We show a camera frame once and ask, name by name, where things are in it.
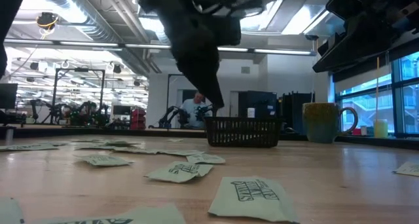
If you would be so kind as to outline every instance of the window frame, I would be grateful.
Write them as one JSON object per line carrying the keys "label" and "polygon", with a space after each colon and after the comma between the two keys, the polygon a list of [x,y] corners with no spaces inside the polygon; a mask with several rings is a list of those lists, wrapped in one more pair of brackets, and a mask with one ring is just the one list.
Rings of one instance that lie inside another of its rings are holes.
{"label": "window frame", "polygon": [[[392,69],[392,82],[378,87],[379,92],[391,90],[393,96],[393,119],[394,119],[394,136],[397,138],[419,137],[419,133],[405,132],[405,108],[403,88],[406,86],[419,84],[419,77],[403,80],[401,58],[390,62]],[[343,100],[347,98],[354,98],[357,96],[365,96],[368,94],[375,94],[376,88],[361,90],[359,92],[352,92],[342,95],[341,92],[336,92],[335,102],[343,105]]]}

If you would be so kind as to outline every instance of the ductwork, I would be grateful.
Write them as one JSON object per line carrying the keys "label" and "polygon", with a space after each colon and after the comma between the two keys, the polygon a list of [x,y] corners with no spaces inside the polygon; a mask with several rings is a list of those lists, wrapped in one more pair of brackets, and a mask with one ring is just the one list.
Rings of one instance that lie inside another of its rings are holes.
{"label": "ductwork", "polygon": [[[93,41],[102,43],[123,43],[122,38],[118,36],[118,34],[88,0],[47,1],[53,2],[64,10],[78,9],[81,11],[87,17],[87,21],[84,24],[88,24],[88,26],[79,27],[78,29],[92,38]],[[135,74],[148,77],[150,69],[147,67],[147,65],[149,63],[147,63],[146,60],[138,58],[135,54],[132,53],[131,50],[123,49],[122,51],[113,52],[113,54],[121,58]]]}

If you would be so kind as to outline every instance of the robot workstation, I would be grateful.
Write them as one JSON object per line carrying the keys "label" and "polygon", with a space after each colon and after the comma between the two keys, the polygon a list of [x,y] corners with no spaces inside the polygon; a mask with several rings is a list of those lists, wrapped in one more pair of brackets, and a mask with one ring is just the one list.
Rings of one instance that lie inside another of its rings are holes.
{"label": "robot workstation", "polygon": [[418,222],[419,0],[0,3],[0,224]]}

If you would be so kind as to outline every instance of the light blue shirt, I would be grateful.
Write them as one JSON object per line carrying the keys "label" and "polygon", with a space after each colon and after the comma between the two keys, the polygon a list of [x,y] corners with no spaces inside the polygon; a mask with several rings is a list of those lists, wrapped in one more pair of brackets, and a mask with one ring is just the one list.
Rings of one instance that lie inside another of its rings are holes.
{"label": "light blue shirt", "polygon": [[[195,103],[193,99],[185,100],[181,106],[181,109],[185,110],[189,114],[188,125],[193,128],[205,128],[204,121],[196,120],[196,114],[199,107],[207,107],[204,102]],[[205,113],[205,116],[210,116],[210,112]]]}

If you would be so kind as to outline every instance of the mug handle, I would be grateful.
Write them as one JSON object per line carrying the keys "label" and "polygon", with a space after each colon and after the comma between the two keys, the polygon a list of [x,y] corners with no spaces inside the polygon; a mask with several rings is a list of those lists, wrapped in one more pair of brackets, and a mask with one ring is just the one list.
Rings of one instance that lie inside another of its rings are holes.
{"label": "mug handle", "polygon": [[351,126],[351,128],[347,129],[344,132],[339,133],[340,136],[346,135],[349,132],[353,131],[356,128],[356,126],[358,125],[358,114],[356,113],[355,109],[353,109],[352,107],[345,107],[345,108],[339,110],[339,118],[342,115],[343,111],[345,111],[345,110],[351,111],[352,114],[354,114],[354,119],[355,120],[354,120],[354,124]]}

